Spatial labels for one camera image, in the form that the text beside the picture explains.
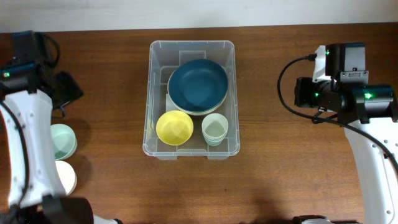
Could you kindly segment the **blue bowl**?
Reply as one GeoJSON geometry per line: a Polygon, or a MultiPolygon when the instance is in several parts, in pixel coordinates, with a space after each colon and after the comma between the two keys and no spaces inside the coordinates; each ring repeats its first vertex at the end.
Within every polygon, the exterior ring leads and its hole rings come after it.
{"type": "Polygon", "coordinates": [[[208,59],[192,60],[181,65],[171,74],[168,88],[215,87],[229,88],[229,79],[224,68],[208,59]]]}

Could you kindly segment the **white cup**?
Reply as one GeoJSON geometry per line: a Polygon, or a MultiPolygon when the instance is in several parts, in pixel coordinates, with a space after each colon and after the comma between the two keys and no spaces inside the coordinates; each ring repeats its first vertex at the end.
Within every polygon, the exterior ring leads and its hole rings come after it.
{"type": "Polygon", "coordinates": [[[229,123],[225,116],[219,113],[207,115],[201,124],[204,137],[216,140],[224,138],[228,132],[229,123]]]}

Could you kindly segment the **mint green cup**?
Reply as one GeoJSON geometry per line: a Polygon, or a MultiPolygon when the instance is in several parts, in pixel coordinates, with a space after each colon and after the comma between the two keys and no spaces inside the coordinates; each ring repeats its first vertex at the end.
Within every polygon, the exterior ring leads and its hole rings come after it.
{"type": "Polygon", "coordinates": [[[219,146],[222,143],[222,141],[225,139],[225,135],[220,138],[214,138],[214,137],[207,136],[207,135],[204,135],[203,137],[204,137],[206,143],[209,146],[213,146],[213,147],[219,146]]]}

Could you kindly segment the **mint green small bowl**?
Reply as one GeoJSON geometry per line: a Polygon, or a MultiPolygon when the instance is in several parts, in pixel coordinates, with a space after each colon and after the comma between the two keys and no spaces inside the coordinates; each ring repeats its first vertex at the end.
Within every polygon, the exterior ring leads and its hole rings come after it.
{"type": "Polygon", "coordinates": [[[65,124],[51,125],[53,148],[56,160],[71,157],[77,148],[77,139],[71,127],[65,124]]]}

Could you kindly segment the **white small bowl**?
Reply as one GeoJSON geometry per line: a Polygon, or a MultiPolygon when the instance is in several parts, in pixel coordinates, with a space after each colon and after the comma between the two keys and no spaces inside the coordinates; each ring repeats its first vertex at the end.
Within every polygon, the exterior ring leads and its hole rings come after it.
{"type": "Polygon", "coordinates": [[[65,161],[55,161],[60,181],[67,195],[70,195],[77,185],[77,176],[73,167],[65,161]]]}

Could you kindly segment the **yellow small bowl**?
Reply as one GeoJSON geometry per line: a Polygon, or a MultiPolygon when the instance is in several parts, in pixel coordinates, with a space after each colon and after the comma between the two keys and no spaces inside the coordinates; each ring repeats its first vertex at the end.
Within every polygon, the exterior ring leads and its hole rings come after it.
{"type": "Polygon", "coordinates": [[[179,146],[187,142],[193,134],[193,120],[179,110],[164,113],[156,124],[158,138],[165,144],[179,146]]]}

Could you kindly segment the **cream bowl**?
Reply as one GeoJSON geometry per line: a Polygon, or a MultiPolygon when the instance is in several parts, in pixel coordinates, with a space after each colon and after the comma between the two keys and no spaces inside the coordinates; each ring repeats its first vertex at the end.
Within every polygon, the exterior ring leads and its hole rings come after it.
{"type": "Polygon", "coordinates": [[[225,101],[229,88],[215,87],[168,88],[171,103],[180,111],[190,115],[209,114],[219,108],[225,101]]]}

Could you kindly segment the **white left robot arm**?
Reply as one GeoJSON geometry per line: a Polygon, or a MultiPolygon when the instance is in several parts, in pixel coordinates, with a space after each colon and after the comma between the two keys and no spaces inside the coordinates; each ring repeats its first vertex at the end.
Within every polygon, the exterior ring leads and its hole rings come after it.
{"type": "Polygon", "coordinates": [[[11,163],[9,210],[1,214],[1,223],[120,222],[94,215],[83,197],[68,197],[56,169],[52,111],[82,96],[69,73],[53,73],[39,62],[1,69],[1,114],[11,163]]]}

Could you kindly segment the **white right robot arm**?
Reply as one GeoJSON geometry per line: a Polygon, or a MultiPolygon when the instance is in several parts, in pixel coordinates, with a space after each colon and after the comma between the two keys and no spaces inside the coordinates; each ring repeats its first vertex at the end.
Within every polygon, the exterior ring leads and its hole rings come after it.
{"type": "Polygon", "coordinates": [[[337,114],[352,148],[366,223],[397,223],[397,100],[389,85],[298,78],[295,105],[337,114]]]}

